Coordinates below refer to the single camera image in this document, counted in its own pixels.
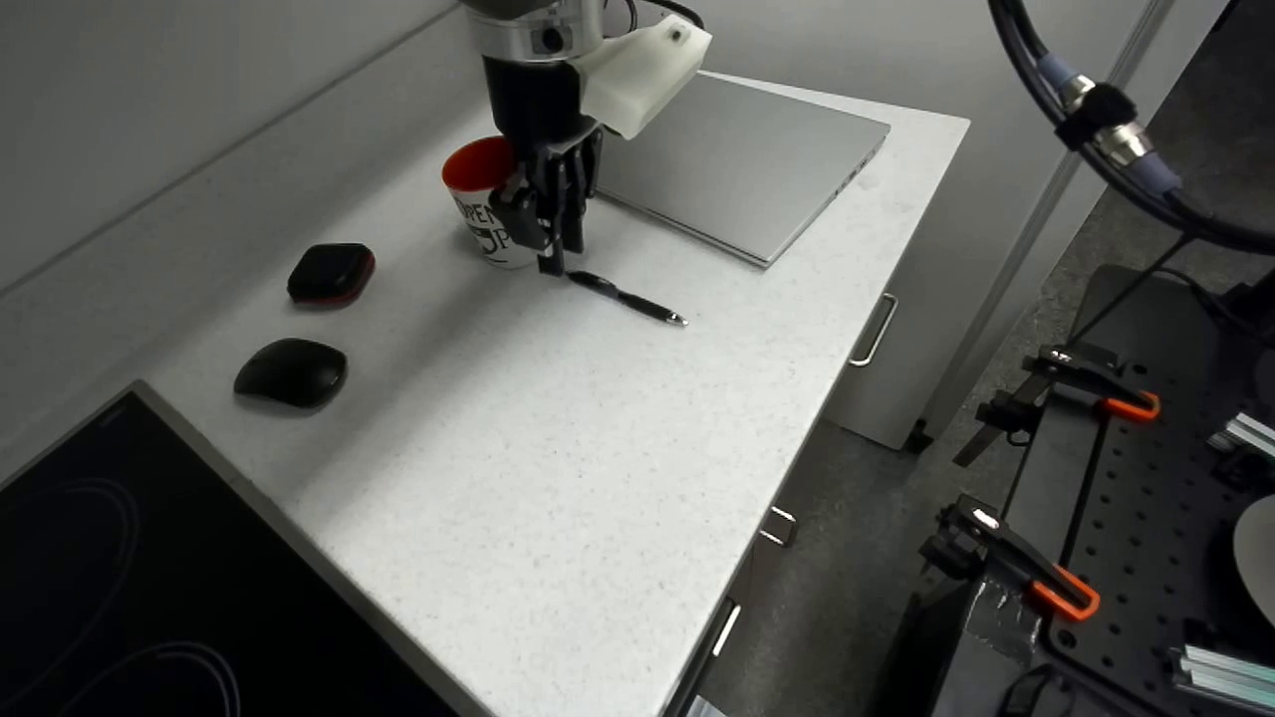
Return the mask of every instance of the black cable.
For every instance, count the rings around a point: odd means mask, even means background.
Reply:
[[[693,8],[685,8],[677,0],[645,0],[645,4],[665,8],[673,16],[685,16],[693,28],[705,28],[701,12],[693,12]]]
[[[1159,267],[1159,275],[1183,283],[1183,287],[1191,291],[1191,299],[1195,299],[1207,315],[1231,323],[1231,327],[1243,331],[1243,335],[1263,339],[1263,331],[1259,331],[1255,323],[1247,323],[1243,315],[1235,315],[1223,299],[1215,299],[1215,295],[1211,295],[1203,283],[1195,283],[1187,271]]]
[[[1084,343],[1088,331],[1096,331],[1120,303],[1128,303],[1155,271],[1163,271],[1167,259],[1175,259],[1191,235],[1179,235],[1155,263],[1148,263],[1132,283],[1124,283],[1080,331],[1068,335],[1064,347]]]
[[[1036,108],[1060,127],[1068,123],[1068,116],[1076,108],[1068,108],[1068,96],[1060,96],[1060,88],[1052,88],[1052,80],[1044,80],[1044,68],[1052,56],[1044,48],[1044,40],[1032,28],[1032,16],[1024,8],[1024,0],[988,0],[992,4],[992,24],[996,36],[1008,52],[1008,64],[1016,68],[1016,76],[1024,80],[1028,96],[1036,100]],[[1104,147],[1084,143],[1076,147],[1092,171],[1100,171],[1124,199],[1132,199],[1136,207],[1144,207],[1148,215],[1155,215],[1159,223],[1195,235],[1203,243],[1219,243],[1231,251],[1251,251],[1251,255],[1275,255],[1275,231],[1271,227],[1251,227],[1251,223],[1235,223],[1235,219],[1219,219],[1211,211],[1203,211],[1199,203],[1191,203],[1183,195],[1183,187],[1175,183],[1140,183],[1132,175],[1132,167],[1124,167],[1120,159],[1112,159]]]

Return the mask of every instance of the white table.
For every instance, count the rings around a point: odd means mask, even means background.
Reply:
[[[291,135],[235,151],[191,203],[295,207],[307,191],[271,175],[287,163],[307,183],[315,155],[355,143],[315,112],[406,112],[458,52],[458,20],[426,28],[359,92],[279,127]],[[952,116],[789,96],[893,135],[773,271],[590,207],[586,267],[677,307],[685,331],[466,251],[438,167],[486,131],[470,84],[446,96],[462,120],[418,120],[418,135],[402,127],[414,143],[351,159],[359,183],[311,191],[323,219],[291,223],[291,251],[263,251],[255,283],[139,374],[482,709],[657,713],[964,135]],[[379,255],[367,295],[291,311],[295,251],[343,239]],[[247,355],[283,335],[351,355],[347,390],[315,418],[231,394]]]

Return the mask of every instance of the black clamp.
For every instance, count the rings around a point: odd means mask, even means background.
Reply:
[[[936,522],[940,530],[920,546],[920,554],[948,578],[972,582],[996,566],[1016,578],[1020,594],[1028,594],[1040,613],[1056,613],[1072,625],[1100,613],[1104,598],[1008,530],[992,506],[960,494]]]
[[[976,418],[984,426],[1004,430],[1008,438],[1016,434],[1036,434],[1040,426],[1040,402],[1028,402],[1020,394],[996,390],[992,402],[980,402]]]
[[[1140,108],[1112,84],[1096,84],[1080,96],[1080,108],[1056,127],[1060,139],[1080,151],[1100,131],[1140,120]]]
[[[1072,398],[1080,406],[1092,406],[1100,414],[1124,418],[1124,422],[1159,422],[1159,394],[1136,390],[1120,378],[1120,362],[1112,351],[1100,347],[1076,347],[1076,351],[1040,351],[1024,362],[1032,374],[1048,378],[1056,398]]]

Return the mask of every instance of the cabinet handle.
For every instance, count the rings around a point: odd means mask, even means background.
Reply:
[[[877,359],[877,351],[881,351],[881,343],[885,343],[885,335],[889,335],[896,315],[900,315],[900,299],[885,291],[881,303],[869,315],[865,335],[849,351],[849,366],[857,366],[857,370],[873,366],[873,359]]]
[[[733,605],[717,641],[713,641],[713,661],[721,657],[725,641],[733,637],[733,625],[741,621],[745,605]]]

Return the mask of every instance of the white wall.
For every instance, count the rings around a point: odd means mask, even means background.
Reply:
[[[450,0],[4,0],[0,295]]]
[[[68,434],[191,331],[231,311],[315,239],[351,223],[390,171],[474,123],[482,64],[462,12],[394,44],[303,112],[287,112],[163,199],[131,211],[36,279],[0,295],[0,482]]]

